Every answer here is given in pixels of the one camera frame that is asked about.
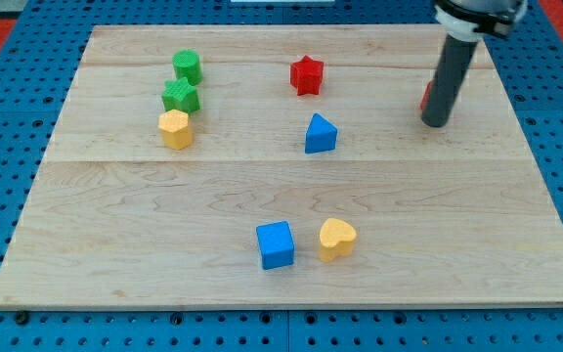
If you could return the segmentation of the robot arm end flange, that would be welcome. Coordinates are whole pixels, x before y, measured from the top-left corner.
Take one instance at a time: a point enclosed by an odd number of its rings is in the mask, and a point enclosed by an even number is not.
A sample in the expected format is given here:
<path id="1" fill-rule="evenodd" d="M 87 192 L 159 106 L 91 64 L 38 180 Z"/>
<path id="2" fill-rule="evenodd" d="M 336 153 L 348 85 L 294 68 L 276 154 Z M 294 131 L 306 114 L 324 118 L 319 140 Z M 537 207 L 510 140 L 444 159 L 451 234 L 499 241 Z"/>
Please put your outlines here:
<path id="1" fill-rule="evenodd" d="M 434 0 L 435 19 L 448 35 L 477 42 L 484 35 L 504 39 L 525 17 L 528 0 Z"/>

